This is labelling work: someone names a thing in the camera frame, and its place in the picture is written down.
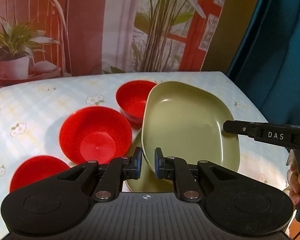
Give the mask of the person right hand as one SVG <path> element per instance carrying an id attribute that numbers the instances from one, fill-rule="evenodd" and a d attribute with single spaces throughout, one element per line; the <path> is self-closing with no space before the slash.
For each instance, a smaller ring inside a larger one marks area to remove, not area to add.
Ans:
<path id="1" fill-rule="evenodd" d="M 296 168 L 291 165 L 287 171 L 287 179 L 289 183 L 289 196 L 294 205 L 300 202 L 300 174 L 297 174 Z"/>

